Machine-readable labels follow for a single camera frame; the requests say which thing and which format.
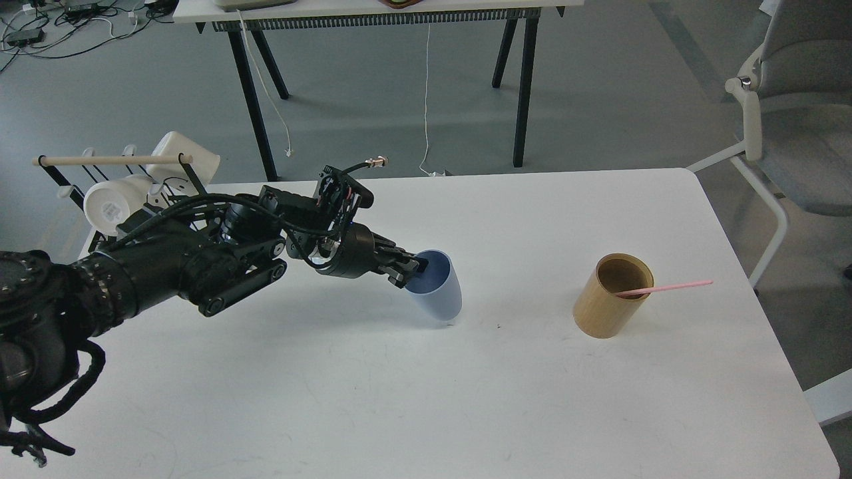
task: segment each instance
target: robotic arm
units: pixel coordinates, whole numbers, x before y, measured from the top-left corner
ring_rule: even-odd
[[[173,296],[215,315],[280,279],[284,251],[320,274],[372,271],[405,286],[425,260],[353,222],[373,195],[349,174],[385,162],[326,166],[313,198],[264,186],[257,196],[145,205],[119,225],[115,241],[69,265],[43,251],[0,251],[0,446],[27,452],[40,466],[44,449],[74,454],[40,424],[66,413],[95,383],[105,355],[89,338]],[[79,378],[78,351],[92,356]],[[55,405],[32,410],[72,381]],[[26,432],[9,431],[13,418]]]

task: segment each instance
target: bamboo cup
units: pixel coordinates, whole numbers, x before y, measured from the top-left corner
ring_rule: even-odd
[[[617,297],[615,293],[651,286],[651,269],[641,260],[624,253],[606,255],[597,262],[574,304],[574,322],[593,338],[611,338],[650,296]]]

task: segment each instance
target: white desk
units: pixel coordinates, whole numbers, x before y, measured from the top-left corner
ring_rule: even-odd
[[[264,30],[506,20],[497,65],[492,76],[492,87],[499,88],[503,82],[517,22],[523,19],[526,26],[521,57],[521,82],[518,89],[518,113],[515,120],[515,145],[512,153],[512,165],[521,167],[527,141],[527,118],[541,9],[557,7],[560,14],[564,14],[566,6],[578,6],[583,3],[584,0],[426,0],[405,9],[392,9],[377,0],[300,0],[278,7],[247,10],[242,15],[245,27],[251,31],[275,89],[283,100],[290,98],[290,91],[275,63],[263,34]],[[175,23],[195,23],[199,32],[204,30],[208,21],[217,32],[227,32],[267,181],[279,180],[240,33],[242,26],[238,14],[223,11],[211,0],[181,0],[173,18]]]
[[[424,13],[485,9],[533,9],[582,5],[584,0],[424,0],[404,9],[392,9],[378,0],[298,0],[289,5],[246,10],[246,20],[315,16]],[[235,12],[225,12],[210,0],[181,0],[175,22],[239,21]]]
[[[3,457],[0,476],[838,477],[691,173],[363,183],[376,203],[358,221],[452,256],[455,326],[382,277],[295,261],[212,318],[169,300],[96,339],[101,380],[46,426],[77,455],[39,471]],[[660,284],[716,283],[652,295],[618,336],[590,338],[571,306],[612,251]]]

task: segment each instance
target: blue plastic cup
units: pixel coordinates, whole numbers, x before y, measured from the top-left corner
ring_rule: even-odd
[[[406,291],[437,320],[455,318],[462,310],[462,289],[450,257],[438,250],[421,251],[415,257],[429,261],[429,265],[408,281]]]

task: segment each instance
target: white table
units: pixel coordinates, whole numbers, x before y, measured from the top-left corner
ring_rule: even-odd
[[[578,6],[583,3],[584,0],[425,0],[405,9],[392,9],[377,0],[299,0],[296,3],[278,7],[247,10],[242,15],[245,19],[245,27],[251,31],[275,89],[283,100],[290,97],[290,92],[275,63],[263,34],[264,30],[507,20],[492,77],[492,87],[499,88],[503,82],[517,22],[519,19],[524,19],[526,26],[521,60],[521,84],[518,90],[515,145],[512,153],[513,166],[521,167],[527,140],[527,117],[541,9],[557,7],[560,14],[564,14],[566,6]],[[240,34],[242,27],[239,15],[235,12],[223,11],[211,0],[181,0],[173,17],[175,23],[195,23],[199,32],[203,31],[206,22],[210,22],[217,32],[228,33],[243,88],[245,105],[249,110],[267,181],[279,180]]]
[[[693,174],[363,183],[376,203],[357,221],[451,255],[455,326],[383,277],[296,261],[212,318],[172,299],[96,339],[101,380],[46,425],[77,455],[38,472],[3,457],[0,476],[838,477]],[[716,282],[654,294],[618,336],[590,338],[571,307],[613,251],[658,284]]]

